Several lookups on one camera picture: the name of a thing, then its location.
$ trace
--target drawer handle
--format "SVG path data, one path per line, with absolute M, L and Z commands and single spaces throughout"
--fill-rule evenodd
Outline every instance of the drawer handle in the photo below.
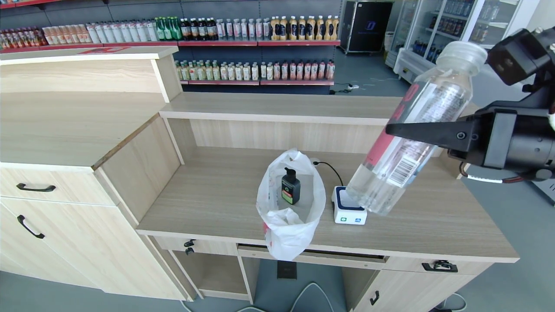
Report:
M 426 271 L 430 272 L 458 272 L 457 265 L 449 263 L 449 261 L 447 260 L 438 260 L 433 263 L 433 266 L 431 266 L 429 263 L 423 262 L 422 266 Z
M 25 183 L 19 183 L 16 186 L 20 190 L 30 190 L 32 192 L 52 192 L 56 188 L 55 186 L 50 185 L 44 189 L 28 189 L 25 187 L 25 185 L 26 185 Z
M 33 231 L 31 231 L 30 228 L 28 228 L 25 223 L 23 223 L 23 220 L 25 220 L 25 217 L 20 214 L 19 216 L 17 216 L 17 220 L 19 221 L 19 223 L 25 228 L 25 230 L 29 231 L 29 233 L 33 234 L 33 236 L 35 236 L 38 239 L 43 239 L 44 238 L 44 234 L 40 233 L 40 234 L 35 234 L 33 233 Z
M 375 305 L 375 304 L 376 304 L 376 301 L 378 301 L 378 299 L 380 298 L 380 292 L 379 292 L 379 291 L 376 291 L 375 294 L 376 294 L 376 298 L 375 298 L 375 299 L 374 299 L 374 298 L 370 298 L 370 304 L 371 304 L 371 305 Z

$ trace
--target green glass bottle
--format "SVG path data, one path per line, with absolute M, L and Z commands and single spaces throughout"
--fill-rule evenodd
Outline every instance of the green glass bottle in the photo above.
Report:
M 164 35 L 164 26 L 162 25 L 162 19 L 156 17 L 154 20 L 156 21 L 156 34 L 158 36 L 158 40 L 166 40 L 166 36 Z
M 174 16 L 173 18 L 173 26 L 175 29 L 175 40 L 183 39 L 183 34 L 181 33 L 181 26 L 179 25 L 179 20 L 177 19 L 177 16 Z
M 162 18 L 162 24 L 164 25 L 164 36 L 166 37 L 166 40 L 171 40 L 171 25 L 170 25 L 170 21 L 163 17 Z

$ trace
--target refrigerator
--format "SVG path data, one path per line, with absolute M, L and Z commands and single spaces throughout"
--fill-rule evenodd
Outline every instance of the refrigerator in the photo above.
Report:
M 400 18 L 391 50 L 393 71 L 412 83 L 433 68 L 443 48 L 452 41 L 470 41 L 485 49 L 526 28 L 539 0 L 405 0 L 403 11 L 415 8 L 407 39 Z

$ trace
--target cable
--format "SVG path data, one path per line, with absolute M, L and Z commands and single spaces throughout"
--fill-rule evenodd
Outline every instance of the cable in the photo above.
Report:
M 301 293 L 297 296 L 297 299 L 295 299 L 295 302 L 293 303 L 293 306 L 291 307 L 291 310 L 289 310 L 289 312 L 293 312 L 293 310 L 295 309 L 295 305 L 297 304 L 297 301 L 299 301 L 299 298 L 301 298 L 301 296 L 305 292 L 305 290 L 307 290 L 308 287 L 311 287 L 312 285 L 314 285 L 314 286 L 318 287 L 318 289 L 320 289 L 320 291 L 324 294 L 324 297 L 326 297 L 327 304 L 330 305 L 331 312 L 334 312 L 334 307 L 331 306 L 330 298 L 327 297 L 327 295 L 324 292 L 324 290 L 322 289 L 322 287 L 320 287 L 317 283 L 314 283 L 313 281 L 310 282 L 306 287 L 304 287 L 304 289 L 301 291 Z
M 504 179 L 487 179 L 487 178 L 477 177 L 475 175 L 470 175 L 470 174 L 466 173 L 466 171 L 464 169 L 464 164 L 465 164 L 464 162 L 461 162 L 458 165 L 458 171 L 462 174 L 463 177 L 466 177 L 470 180 L 489 182 L 489 183 L 505 183 L 505 184 L 524 181 L 524 179 L 519 177 L 519 176 L 504 178 Z
M 464 305 L 462 306 L 462 308 L 460 308 L 460 309 L 451 309 L 451 310 L 449 310 L 449 311 L 452 311 L 452 312 L 461 312 L 461 311 L 464 311 L 464 310 L 466 309 L 466 305 L 467 305 L 467 304 L 466 304 L 465 298 L 464 298 L 463 296 L 461 296 L 460 294 L 457 294 L 457 293 L 454 293 L 454 294 L 452 294 L 451 296 L 457 296 L 457 297 L 461 298 L 462 301 L 463 301 L 465 304 L 464 304 Z M 444 300 L 442 303 L 440 303 L 440 304 L 441 304 L 441 308 L 436 307 L 437 311 L 444 311 L 444 309 L 445 309 L 445 304 L 447 303 L 447 299 L 449 299 L 451 296 L 445 298 L 445 300 Z
M 337 177 L 339 178 L 339 182 L 341 182 L 341 186 L 342 186 L 342 187 L 344 186 L 344 185 L 343 185 L 343 180 L 341 179 L 341 176 L 339 175 L 339 173 L 337 173 L 337 171 L 335 170 L 335 168 L 332 167 L 332 165 L 330 165 L 330 164 L 327 163 L 327 162 L 312 162 L 312 164 L 315 165 L 315 166 L 317 166 L 317 165 L 319 165 L 319 164 L 326 164 L 326 165 L 330 166 L 331 170 L 333 170 L 333 171 L 335 172 L 335 174 L 337 174 Z

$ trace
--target black power cord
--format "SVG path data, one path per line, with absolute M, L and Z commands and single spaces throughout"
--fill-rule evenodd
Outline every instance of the black power cord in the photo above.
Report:
M 339 173 L 337 173 L 337 170 L 335 170 L 335 168 L 334 168 L 332 165 L 330 165 L 330 164 L 327 163 L 327 162 L 312 162 L 312 164 L 313 164 L 314 166 L 319 165 L 319 164 L 326 164 L 326 165 L 330 166 L 331 170 L 333 170 L 333 171 L 335 172 L 335 174 L 337 174 L 337 177 L 339 178 L 339 182 L 341 182 L 341 186 L 342 186 L 342 187 L 344 186 L 344 185 L 343 185 L 343 180 L 341 179 L 341 176 L 339 175 Z

